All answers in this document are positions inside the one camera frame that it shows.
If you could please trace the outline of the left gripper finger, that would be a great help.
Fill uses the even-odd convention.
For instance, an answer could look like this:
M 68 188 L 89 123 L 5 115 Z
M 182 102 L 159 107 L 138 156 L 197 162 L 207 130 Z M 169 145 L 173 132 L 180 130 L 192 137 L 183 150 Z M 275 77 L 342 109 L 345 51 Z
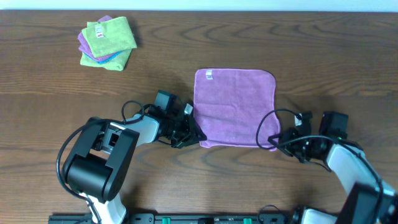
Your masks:
M 201 130 L 194 118 L 189 118 L 189 128 L 190 128 L 190 142 L 192 144 L 197 144 L 201 141 L 206 141 L 207 136 Z
M 178 140 L 171 140 L 171 147 L 172 148 L 178 148 L 178 149 L 181 149 L 181 148 L 183 148 L 183 147 L 187 147 L 187 146 L 191 146 L 191 145 L 194 145 L 194 144 L 198 144 L 199 143 L 199 140 L 198 139 L 195 139 L 195 138 L 193 138 L 193 139 L 185 139 L 185 140 L 181 140 L 181 141 L 178 141 Z

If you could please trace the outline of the purple microfiber cloth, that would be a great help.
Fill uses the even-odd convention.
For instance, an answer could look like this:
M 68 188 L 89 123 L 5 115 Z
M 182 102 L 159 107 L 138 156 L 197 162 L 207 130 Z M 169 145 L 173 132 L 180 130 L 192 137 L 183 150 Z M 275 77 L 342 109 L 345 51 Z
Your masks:
M 195 73 L 193 115 L 207 136 L 200 146 L 271 147 L 280 133 L 274 110 L 276 79 L 265 70 L 204 68 Z

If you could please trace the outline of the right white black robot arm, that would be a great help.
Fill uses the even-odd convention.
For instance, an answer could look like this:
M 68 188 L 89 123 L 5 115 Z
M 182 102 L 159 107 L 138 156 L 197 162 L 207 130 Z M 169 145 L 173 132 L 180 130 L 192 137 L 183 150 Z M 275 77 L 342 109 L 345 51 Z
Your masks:
M 387 184 L 366 159 L 364 151 L 337 128 L 318 135 L 291 128 L 268 141 L 302 164 L 316 164 L 334 173 L 347 198 L 337 215 L 319 209 L 297 209 L 289 223 L 397 223 L 397 190 Z

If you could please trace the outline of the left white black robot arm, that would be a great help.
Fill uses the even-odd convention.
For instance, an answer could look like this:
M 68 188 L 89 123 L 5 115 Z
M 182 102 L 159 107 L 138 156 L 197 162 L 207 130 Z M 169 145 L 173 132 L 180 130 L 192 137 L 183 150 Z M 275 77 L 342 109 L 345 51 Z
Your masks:
M 181 149 L 204 140 L 189 104 L 181 110 L 148 104 L 121 121 L 92 117 L 63 143 L 57 177 L 66 191 L 88 204 L 90 223 L 124 223 L 127 209 L 119 191 L 136 148 L 161 142 Z

